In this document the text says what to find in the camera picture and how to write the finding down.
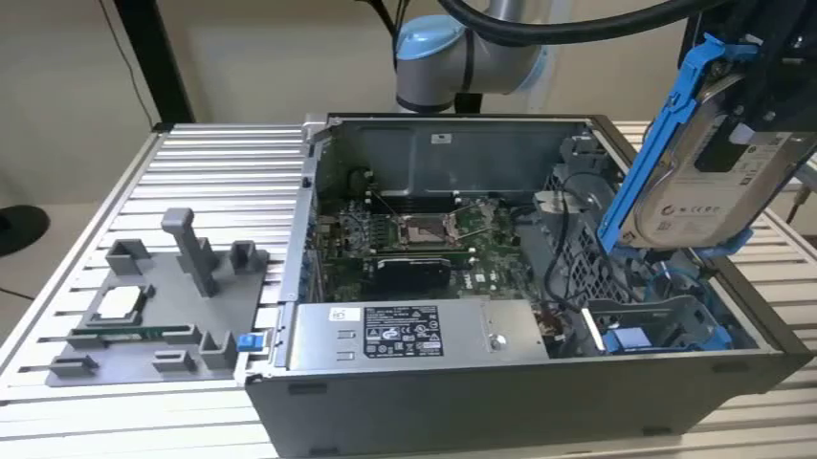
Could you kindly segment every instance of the aluminum extrusion table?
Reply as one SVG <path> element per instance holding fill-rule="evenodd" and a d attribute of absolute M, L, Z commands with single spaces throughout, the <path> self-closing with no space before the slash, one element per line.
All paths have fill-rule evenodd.
<path fill-rule="evenodd" d="M 617 124 L 638 148 L 646 122 Z M 300 166 L 300 125 L 178 125 L 151 138 L 0 348 L 0 457 L 276 457 L 235 382 L 49 388 L 44 365 L 64 346 L 55 337 L 75 327 L 103 283 L 103 254 L 114 240 L 138 237 L 152 251 L 174 250 L 171 236 L 160 230 L 170 207 L 195 210 L 196 232 L 210 237 L 215 249 L 236 239 L 252 239 L 270 251 L 255 329 L 275 324 Z M 817 351 L 817 251 L 769 211 L 753 227 L 754 237 L 732 260 Z M 613 455 L 817 457 L 817 364 L 812 362 L 768 394 L 729 401 L 681 437 L 446 457 Z"/>

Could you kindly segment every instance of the wire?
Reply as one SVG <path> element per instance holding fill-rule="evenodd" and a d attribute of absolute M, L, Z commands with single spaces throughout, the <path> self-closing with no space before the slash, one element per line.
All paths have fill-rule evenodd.
<path fill-rule="evenodd" d="M 35 298 L 32 296 L 29 296 L 27 294 L 21 294 L 20 292 L 15 292 L 13 290 L 4 289 L 3 287 L 0 287 L 0 292 L 3 292 L 4 294 L 19 296 L 20 298 L 28 299 L 29 301 L 35 300 Z"/>
<path fill-rule="evenodd" d="M 107 28 L 111 31 L 111 36 L 114 37 L 114 43 L 116 43 L 116 49 L 119 50 L 119 55 L 126 61 L 126 65 L 128 66 L 128 74 L 131 75 L 131 86 L 132 91 L 136 94 L 136 99 L 139 100 L 139 105 L 142 105 L 142 111 L 144 112 L 144 118 L 148 119 L 148 127 L 154 128 L 154 118 L 151 117 L 151 112 L 148 111 L 148 107 L 144 104 L 144 99 L 142 98 L 142 93 L 139 92 L 139 85 L 136 84 L 136 75 L 131 66 L 131 62 L 128 61 L 128 56 L 126 55 L 126 50 L 123 50 L 123 45 L 119 42 L 119 36 L 116 36 L 116 31 L 114 30 L 114 24 L 111 22 L 111 16 L 107 13 L 107 8 L 104 7 L 103 0 L 98 0 L 102 8 L 102 14 L 104 15 L 104 22 L 107 24 Z"/>
<path fill-rule="evenodd" d="M 463 0 L 438 0 L 459 23 L 501 44 L 563 45 L 641 33 L 686 19 L 732 0 L 669 0 L 644 10 L 567 24 L 519 24 L 471 8 Z"/>
<path fill-rule="evenodd" d="M 378 13 L 378 17 L 381 18 L 381 22 L 383 23 L 383 27 L 389 31 L 389 35 L 394 38 L 397 35 L 397 31 L 394 28 L 393 17 L 389 14 L 389 10 L 386 9 L 386 5 L 383 5 L 383 0 L 358 0 L 359 2 L 367 3 L 374 11 Z"/>
<path fill-rule="evenodd" d="M 610 187 L 610 190 L 613 192 L 615 192 L 615 188 L 606 181 L 603 176 L 601 174 L 598 174 L 597 172 L 591 172 L 591 171 L 573 172 L 565 178 L 565 180 L 562 180 L 562 182 L 559 183 L 558 188 L 555 190 L 555 191 L 561 191 L 561 199 L 562 199 L 562 225 L 561 225 L 559 237 L 558 237 L 558 240 L 557 240 L 557 247 L 555 247 L 554 252 L 553 252 L 553 258 L 550 259 L 550 263 L 547 264 L 547 269 L 545 271 L 543 287 L 545 287 L 545 291 L 546 291 L 547 295 L 550 296 L 550 298 L 553 299 L 553 301 L 555 303 L 558 303 L 562 308 L 570 309 L 574 312 L 578 312 L 578 308 L 575 308 L 575 306 L 571 305 L 567 302 L 567 299 L 563 296 L 558 295 L 553 291 L 553 289 L 550 288 L 550 282 L 551 282 L 551 277 L 553 277 L 553 273 L 554 273 L 557 264 L 559 262 L 559 259 L 562 258 L 562 255 L 565 254 L 565 246 L 566 246 L 566 243 L 567 243 L 569 207 L 567 207 L 567 199 L 566 199 L 565 195 L 566 194 L 571 194 L 579 201 L 582 201 L 581 197 L 578 196 L 578 193 L 575 193 L 575 191 L 567 189 L 567 183 L 569 183 L 570 179 L 573 179 L 574 177 L 579 177 L 579 176 L 599 177 L 603 180 L 603 182 L 606 183 L 606 185 Z M 615 276 L 615 270 L 613 269 L 613 262 L 610 261 L 610 257 L 607 255 L 606 251 L 601 248 L 601 241 L 598 240 L 598 235 L 595 233 L 594 233 L 594 239 L 595 239 L 595 243 L 597 243 L 597 246 L 598 246 L 598 254 L 601 255 L 601 262 L 605 264 L 605 266 L 607 268 L 607 271 L 609 271 L 609 274 L 610 274 L 610 280 L 627 293 L 630 300 L 641 301 L 642 298 L 640 298 L 640 296 L 635 293 L 635 291 Z"/>
<path fill-rule="evenodd" d="M 579 298 L 582 295 L 589 294 L 589 293 L 590 293 L 590 291 L 589 291 L 587 289 L 582 289 L 582 290 L 579 290 L 579 291 L 573 292 L 573 294 L 571 294 L 571 295 L 565 296 L 565 299 L 566 299 L 566 300 L 570 300 L 570 299 L 577 299 L 577 298 Z M 543 303 L 550 303 L 550 304 L 559 304 L 559 302 L 558 302 L 558 301 L 555 301 L 555 300 L 553 300 L 553 299 L 546 299 L 546 300 L 543 300 L 542 302 L 543 302 Z"/>
<path fill-rule="evenodd" d="M 794 217 L 797 217 L 797 211 L 801 209 L 800 204 L 792 205 L 792 210 L 789 210 L 789 215 L 786 216 L 786 225 L 792 225 L 794 221 Z"/>
<path fill-rule="evenodd" d="M 399 0 L 397 2 L 397 10 L 394 12 L 394 36 L 393 36 L 393 64 L 397 68 L 397 41 L 399 40 L 399 30 L 403 28 L 403 20 L 406 19 L 406 11 L 411 0 Z"/>
<path fill-rule="evenodd" d="M 789 216 L 786 217 L 786 224 L 792 224 L 794 221 L 794 217 L 797 216 L 797 211 L 801 206 L 805 204 L 808 200 L 808 196 L 812 194 L 812 190 L 808 186 L 801 186 L 801 189 L 797 190 L 797 194 L 794 195 L 794 202 L 792 204 L 792 209 L 789 210 Z"/>
<path fill-rule="evenodd" d="M 644 144 L 648 141 L 648 136 L 650 135 L 650 129 L 653 129 L 653 124 L 656 124 L 656 118 L 648 124 L 648 127 L 644 128 L 644 132 L 641 133 L 641 147 L 644 148 Z"/>
<path fill-rule="evenodd" d="M 381 200 L 383 206 L 386 206 L 386 208 L 393 212 L 394 216 L 397 217 L 397 221 L 401 221 L 403 217 L 399 216 L 399 213 L 397 213 L 397 210 L 393 209 L 383 197 L 375 191 L 371 191 L 371 195 Z"/>
<path fill-rule="evenodd" d="M 704 283 L 698 280 L 697 276 L 693 273 L 680 270 L 677 268 L 665 268 L 664 270 L 660 270 L 656 274 L 653 274 L 653 276 L 648 279 L 646 297 L 650 297 L 650 293 L 657 294 L 654 284 L 656 284 L 657 279 L 665 274 L 670 275 L 670 278 L 668 279 L 670 282 L 672 282 L 672 274 L 677 274 L 685 277 L 689 281 L 692 281 L 692 283 L 704 291 L 704 304 L 708 307 L 712 305 L 713 293 L 710 289 L 706 287 L 706 285 L 704 285 Z"/>

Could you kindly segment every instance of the cable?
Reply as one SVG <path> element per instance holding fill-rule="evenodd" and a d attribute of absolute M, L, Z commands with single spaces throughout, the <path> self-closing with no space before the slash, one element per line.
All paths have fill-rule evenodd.
<path fill-rule="evenodd" d="M 3 287 L 0 287 L 0 292 L 3 292 L 4 294 L 9 294 L 9 295 L 13 295 L 13 296 L 17 296 L 17 297 L 20 297 L 23 299 L 28 299 L 29 301 L 35 300 L 35 298 L 32 296 L 29 296 L 27 294 L 21 294 L 20 292 L 15 292 L 13 290 L 4 289 Z"/>
<path fill-rule="evenodd" d="M 128 66 L 128 74 L 131 75 L 132 91 L 136 94 L 139 105 L 142 105 L 142 111 L 144 112 L 144 118 L 148 119 L 148 126 L 154 128 L 154 118 L 151 117 L 151 112 L 148 111 L 148 107 L 144 104 L 144 99 L 142 98 L 142 94 L 139 93 L 139 86 L 136 85 L 136 75 L 132 70 L 131 62 L 128 61 L 128 56 L 126 55 L 126 50 L 123 50 L 123 45 L 119 42 L 119 36 L 116 36 L 116 31 L 114 30 L 114 24 L 111 23 L 111 16 L 107 13 L 107 8 L 104 7 L 103 0 L 98 0 L 98 3 L 100 4 L 102 14 L 104 15 L 104 22 L 107 23 L 107 28 L 111 31 L 111 36 L 114 37 L 114 43 L 116 43 L 116 49 L 119 50 L 119 55 L 126 61 L 126 65 Z"/>
<path fill-rule="evenodd" d="M 397 31 L 394 28 L 393 17 L 389 14 L 389 10 L 386 9 L 386 5 L 383 5 L 383 0 L 358 0 L 359 2 L 367 3 L 374 11 L 378 13 L 378 17 L 381 18 L 381 22 L 383 23 L 383 27 L 389 31 L 389 35 L 393 37 L 397 35 Z"/>
<path fill-rule="evenodd" d="M 457 21 L 483 38 L 513 45 L 563 45 L 606 40 L 656 29 L 732 0 L 669 0 L 644 10 L 566 24 L 518 24 L 471 8 L 463 0 L 438 0 Z"/>
<path fill-rule="evenodd" d="M 656 274 L 653 274 L 653 276 L 648 279 L 648 284 L 646 284 L 646 288 L 648 288 L 648 293 L 646 293 L 646 297 L 650 297 L 650 293 L 656 293 L 656 288 L 654 288 L 654 284 L 657 279 L 665 275 L 665 274 L 670 274 L 670 278 L 668 279 L 672 282 L 672 274 L 677 274 L 681 275 L 682 277 L 685 277 L 686 279 L 689 279 L 692 281 L 692 283 L 704 291 L 704 304 L 709 307 L 712 305 L 712 299 L 713 299 L 713 295 L 710 292 L 710 289 L 706 287 L 706 285 L 704 285 L 704 283 L 698 280 L 697 276 L 684 270 L 676 269 L 676 268 L 666 268 L 664 270 L 660 270 Z"/>
<path fill-rule="evenodd" d="M 550 298 L 553 299 L 553 302 L 559 304 L 559 306 L 563 309 L 570 309 L 574 312 L 578 312 L 578 308 L 575 308 L 575 306 L 573 306 L 567 302 L 567 299 L 563 296 L 558 295 L 553 291 L 553 289 L 550 288 L 550 279 L 553 277 L 553 272 L 555 270 L 555 266 L 557 266 L 557 264 L 559 262 L 559 259 L 562 258 L 562 255 L 565 254 L 565 245 L 567 243 L 569 209 L 567 209 L 567 199 L 565 197 L 566 193 L 571 194 L 579 201 L 582 201 L 581 197 L 578 196 L 578 193 L 575 193 L 573 190 L 567 189 L 567 182 L 574 177 L 578 177 L 578 176 L 582 176 L 582 175 L 599 177 L 603 180 L 603 182 L 607 184 L 607 186 L 610 187 L 610 190 L 613 192 L 615 192 L 615 188 L 613 187 L 613 185 L 610 185 L 607 183 L 607 181 L 603 178 L 603 176 L 601 174 L 595 173 L 595 172 L 591 172 L 591 171 L 573 172 L 565 178 L 565 180 L 562 180 L 562 182 L 558 185 L 558 189 L 555 190 L 555 191 L 561 192 L 561 199 L 562 199 L 562 225 L 561 225 L 561 231 L 559 231 L 559 238 L 557 240 L 557 247 L 555 247 L 554 252 L 553 252 L 553 258 L 550 259 L 550 263 L 547 264 L 547 269 L 545 270 L 543 287 L 545 287 L 545 291 L 547 293 L 547 296 L 550 296 Z M 614 270 L 613 270 L 613 262 L 610 261 L 610 257 L 607 255 L 606 251 L 601 248 L 601 241 L 598 240 L 598 235 L 595 233 L 594 233 L 594 238 L 595 238 L 595 243 L 597 243 L 597 246 L 598 246 L 598 254 L 601 256 L 601 262 L 605 264 L 605 266 L 607 268 L 607 271 L 609 271 L 609 274 L 610 274 L 610 280 L 627 293 L 630 300 L 641 301 L 642 298 L 638 296 L 635 291 L 615 276 L 615 273 L 614 273 Z"/>
<path fill-rule="evenodd" d="M 794 195 L 794 202 L 792 204 L 792 209 L 789 210 L 789 215 L 786 216 L 786 224 L 790 225 L 794 221 L 794 217 L 797 216 L 797 211 L 801 209 L 801 206 L 805 204 L 805 200 L 808 196 L 812 194 L 812 190 L 808 186 L 801 186 L 801 189 L 797 190 L 797 194 Z"/>
<path fill-rule="evenodd" d="M 641 147 L 644 148 L 644 144 L 648 142 L 648 136 L 650 135 L 650 129 L 653 129 L 653 124 L 656 124 L 656 118 L 653 118 L 653 120 L 650 121 L 650 124 L 648 124 L 648 127 L 645 127 L 644 132 L 641 133 Z"/>
<path fill-rule="evenodd" d="M 399 40 L 399 30 L 403 28 L 403 20 L 406 19 L 406 11 L 411 0 L 399 0 L 397 2 L 397 10 L 394 12 L 394 37 L 393 37 L 393 63 L 397 68 L 397 41 Z"/>

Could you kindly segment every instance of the blue latch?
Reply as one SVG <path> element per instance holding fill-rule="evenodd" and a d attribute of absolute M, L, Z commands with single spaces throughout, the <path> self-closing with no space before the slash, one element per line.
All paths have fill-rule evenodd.
<path fill-rule="evenodd" d="M 708 63 L 718 58 L 734 61 L 749 60 L 757 54 L 757 46 L 754 45 L 724 44 L 708 33 L 705 37 L 706 41 L 686 53 L 676 84 L 664 102 L 641 151 L 635 156 L 622 187 L 601 220 L 598 239 L 607 252 L 613 252 L 614 248 L 617 251 L 627 249 L 627 247 L 617 246 L 622 224 L 635 206 L 641 191 L 650 179 L 650 174 L 657 167 L 676 129 L 689 121 L 697 108 L 696 92 L 698 82 L 705 75 Z M 720 251 L 736 249 L 734 245 L 741 243 L 742 240 L 742 238 L 737 238 L 733 241 L 733 246 L 722 248 Z"/>
<path fill-rule="evenodd" d="M 259 352 L 264 350 L 264 336 L 252 333 L 244 333 L 239 336 L 236 344 L 239 352 Z"/>

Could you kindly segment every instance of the black stand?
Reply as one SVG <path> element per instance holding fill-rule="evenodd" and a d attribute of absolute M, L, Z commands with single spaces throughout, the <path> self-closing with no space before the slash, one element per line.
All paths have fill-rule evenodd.
<path fill-rule="evenodd" d="M 0 208 L 0 256 L 21 251 L 40 239 L 51 219 L 41 208 Z"/>

